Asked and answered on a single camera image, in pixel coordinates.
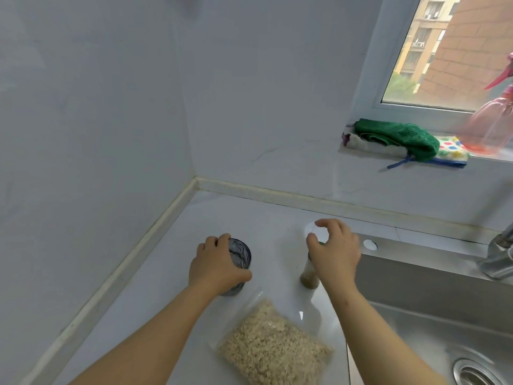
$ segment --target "person's left hand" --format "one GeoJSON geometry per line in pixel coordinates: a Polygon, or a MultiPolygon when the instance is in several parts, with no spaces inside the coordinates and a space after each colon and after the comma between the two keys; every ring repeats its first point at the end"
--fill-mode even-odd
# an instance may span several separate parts
{"type": "Polygon", "coordinates": [[[232,262],[228,250],[230,237],[224,233],[219,239],[209,236],[205,243],[200,243],[189,268],[189,286],[202,286],[215,297],[251,279],[249,270],[239,269],[232,262]]]}

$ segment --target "green cloth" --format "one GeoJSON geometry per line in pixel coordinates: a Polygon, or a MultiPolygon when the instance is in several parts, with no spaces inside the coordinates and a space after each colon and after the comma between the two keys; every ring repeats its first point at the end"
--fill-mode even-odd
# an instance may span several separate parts
{"type": "Polygon", "coordinates": [[[440,148],[437,138],[411,123],[360,119],[355,122],[355,133],[369,142],[404,146],[420,162],[433,158],[440,148]]]}

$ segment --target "white countertop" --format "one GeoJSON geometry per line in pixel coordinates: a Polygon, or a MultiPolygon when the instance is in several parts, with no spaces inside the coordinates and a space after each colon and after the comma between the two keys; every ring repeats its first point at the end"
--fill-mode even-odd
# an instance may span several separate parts
{"type": "MultiPolygon", "coordinates": [[[[349,384],[347,350],[335,311],[324,288],[309,291],[298,278],[307,248],[305,228],[321,213],[199,191],[178,217],[119,297],[54,382],[64,385],[100,356],[143,325],[186,285],[198,243],[209,235],[231,235],[252,253],[253,279],[240,295],[217,298],[200,317],[169,384],[245,383],[235,369],[211,351],[214,330],[230,318],[259,288],[278,310],[303,329],[335,348],[323,383],[349,384]]],[[[356,233],[484,256],[484,245],[396,230],[394,227],[345,219],[356,233]]]]}

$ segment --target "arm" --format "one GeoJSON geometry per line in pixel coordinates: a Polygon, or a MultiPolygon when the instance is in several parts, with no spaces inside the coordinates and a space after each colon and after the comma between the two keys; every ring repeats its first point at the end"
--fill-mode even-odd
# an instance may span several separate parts
{"type": "Polygon", "coordinates": [[[337,219],[321,219],[316,224],[328,228],[329,240],[321,246],[310,233],[306,239],[310,257],[365,384],[446,385],[445,379],[422,361],[358,292],[358,236],[337,219]]]}
{"type": "Polygon", "coordinates": [[[165,385],[187,339],[208,304],[249,281],[228,251],[229,234],[201,243],[189,270],[189,285],[155,317],[93,363],[70,385],[165,385]]]}

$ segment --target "sink drain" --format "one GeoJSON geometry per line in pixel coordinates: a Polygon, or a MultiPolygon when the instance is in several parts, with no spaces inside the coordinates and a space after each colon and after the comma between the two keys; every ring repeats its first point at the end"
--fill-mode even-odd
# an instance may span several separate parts
{"type": "Polygon", "coordinates": [[[458,385],[503,385],[490,370],[470,359],[456,361],[452,372],[458,385]]]}

